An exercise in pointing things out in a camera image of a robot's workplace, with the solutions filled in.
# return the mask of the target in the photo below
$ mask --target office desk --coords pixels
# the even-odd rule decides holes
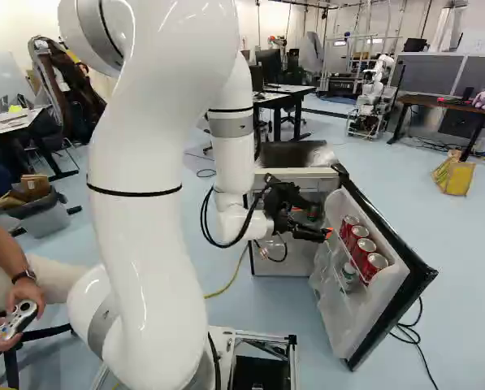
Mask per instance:
[[[28,135],[34,140],[35,145],[40,150],[41,155],[45,158],[50,168],[53,170],[54,175],[49,178],[49,181],[55,181],[62,179],[64,177],[73,176],[79,173],[79,171],[67,171],[63,172],[47,146],[45,145],[41,136],[37,132],[29,131],[35,125],[35,120],[38,115],[44,110],[45,107],[30,110],[24,117],[19,117],[16,119],[8,119],[0,122],[0,143],[4,142],[6,137],[16,137],[19,132],[26,131]]]
[[[405,122],[406,113],[408,112],[408,109],[411,106],[442,107],[442,108],[447,108],[449,110],[467,111],[467,112],[473,112],[475,114],[478,114],[479,124],[477,125],[477,128],[474,130],[470,138],[470,143],[468,144],[468,146],[466,146],[466,149],[462,152],[462,156],[461,156],[462,162],[468,159],[468,157],[470,156],[471,150],[475,145],[475,142],[477,142],[477,138],[479,138],[480,132],[484,128],[485,110],[480,110],[471,105],[458,106],[456,104],[438,102],[436,96],[430,96],[430,95],[405,95],[405,96],[399,97],[397,101],[403,103],[403,109],[401,110],[401,115],[399,116],[399,120],[397,121],[394,135],[390,139],[390,141],[388,141],[389,145],[395,144],[398,140],[402,138],[401,128],[403,127],[403,123]]]
[[[258,127],[260,119],[260,109],[269,108],[273,112],[273,137],[274,141],[281,141],[282,138],[282,108],[294,104],[291,96],[284,93],[261,93],[263,98],[253,95],[253,124]]]
[[[314,91],[316,91],[316,87],[308,85],[269,84],[264,86],[264,92],[283,93],[293,98],[294,106],[296,107],[294,115],[294,141],[303,140],[304,138],[310,136],[310,132],[300,134],[301,103],[303,102],[305,95],[308,95]]]

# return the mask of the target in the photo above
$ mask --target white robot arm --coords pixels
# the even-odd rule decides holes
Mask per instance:
[[[83,62],[119,74],[89,145],[103,265],[72,289],[71,324],[130,389],[194,388],[210,345],[179,190],[186,133],[209,108],[226,241],[246,219],[242,195],[253,184],[251,79],[234,2],[62,0],[58,18]],[[255,212],[244,239],[272,229]]]
[[[381,54],[375,63],[374,69],[367,69],[364,73],[362,95],[358,98],[361,104],[374,105],[383,93],[384,85],[381,82],[383,74],[395,63],[392,57]]]

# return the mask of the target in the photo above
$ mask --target whiteboard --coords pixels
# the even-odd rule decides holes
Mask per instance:
[[[0,53],[0,98],[8,95],[10,99],[21,93],[30,102],[34,102],[34,93],[25,75],[18,68],[18,64],[11,52]]]
[[[465,28],[457,53],[485,54],[485,30]]]

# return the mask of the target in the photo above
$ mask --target game controller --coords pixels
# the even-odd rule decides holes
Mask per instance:
[[[6,322],[0,325],[0,340],[10,340],[36,318],[38,305],[29,299],[21,301],[15,306],[13,313],[6,317]]]

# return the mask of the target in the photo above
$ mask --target gray partition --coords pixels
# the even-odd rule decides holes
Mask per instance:
[[[485,89],[485,57],[468,56],[457,84],[457,93],[461,94],[466,87],[474,87],[475,94]]]
[[[400,90],[449,95],[461,70],[463,58],[464,55],[456,54],[401,53],[396,59],[391,86],[399,85],[401,70],[405,66]]]

